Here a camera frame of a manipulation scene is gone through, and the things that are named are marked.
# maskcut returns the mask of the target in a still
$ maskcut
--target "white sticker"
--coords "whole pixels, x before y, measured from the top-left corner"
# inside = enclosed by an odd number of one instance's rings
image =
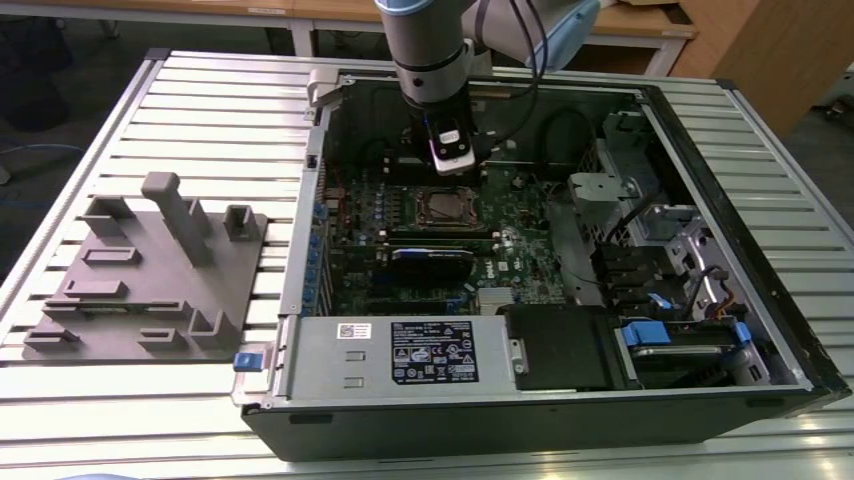
[[[285,10],[281,8],[247,8],[250,13],[262,13],[265,15],[285,15]]]
[[[692,38],[694,34],[692,32],[681,32],[678,30],[665,30],[662,32],[662,37],[684,37]]]
[[[442,145],[460,142],[460,130],[452,130],[450,132],[442,132],[440,134],[440,141]]]
[[[338,339],[340,340],[370,340],[372,324],[370,323],[340,323]]]

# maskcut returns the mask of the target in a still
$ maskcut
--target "motherboard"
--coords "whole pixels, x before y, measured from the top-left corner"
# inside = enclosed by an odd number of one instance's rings
[[[466,186],[390,180],[330,175],[337,315],[494,314],[485,293],[498,303],[566,302],[546,218],[562,185],[490,165]]]

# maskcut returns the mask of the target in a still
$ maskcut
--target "barcode sticker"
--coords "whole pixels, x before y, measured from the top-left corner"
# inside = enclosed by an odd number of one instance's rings
[[[281,8],[247,8],[250,13],[261,13],[263,15],[285,15],[285,10]]]
[[[370,340],[372,324],[370,323],[340,323],[338,339],[340,340]]]
[[[692,32],[681,32],[678,30],[665,30],[662,32],[662,36],[664,37],[685,37],[685,38],[692,38],[693,33]]]

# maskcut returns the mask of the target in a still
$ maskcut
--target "wooden cabinet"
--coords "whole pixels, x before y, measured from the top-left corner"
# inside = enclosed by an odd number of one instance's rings
[[[787,135],[854,61],[853,0],[681,0],[700,34],[673,76],[736,82]]]

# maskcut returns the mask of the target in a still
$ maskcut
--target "wooden desk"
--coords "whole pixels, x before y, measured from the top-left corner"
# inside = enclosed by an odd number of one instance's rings
[[[381,15],[374,0],[294,0],[290,16],[306,23],[304,33],[296,31],[297,54],[316,55],[310,33],[314,30],[382,32]],[[586,44],[652,49],[646,71],[637,73],[666,76],[680,57],[686,41],[697,36],[693,25],[670,22],[658,7],[618,4],[602,10]]]
[[[682,0],[704,34],[674,75],[736,82],[785,136],[854,60],[854,1]]]
[[[129,22],[292,28],[294,0],[13,0],[0,14]]]
[[[293,17],[313,20],[381,22],[374,0],[293,0]],[[601,35],[694,38],[697,28],[670,22],[658,7],[614,5],[602,10],[593,32]]]
[[[288,28],[304,57],[316,56],[317,30],[384,31],[374,0],[18,0],[0,3],[0,14]],[[602,10],[586,43],[653,50],[637,73],[666,76],[696,36],[660,8],[618,4]]]
[[[29,0],[22,3],[227,15],[286,15],[294,6],[294,0]]]

